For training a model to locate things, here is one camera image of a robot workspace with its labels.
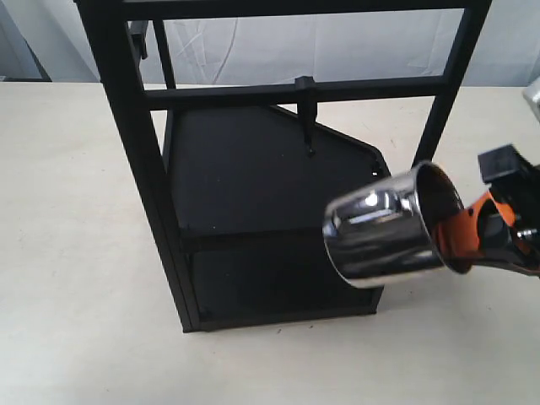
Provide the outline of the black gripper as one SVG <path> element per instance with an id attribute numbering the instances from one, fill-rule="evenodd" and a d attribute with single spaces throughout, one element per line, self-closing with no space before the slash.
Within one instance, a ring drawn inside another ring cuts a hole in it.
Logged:
<path id="1" fill-rule="evenodd" d="M 505 145 L 478 156 L 490 197 L 480 197 L 433 230 L 445 265 L 456 273 L 472 266 L 539 275 L 539 167 Z"/>

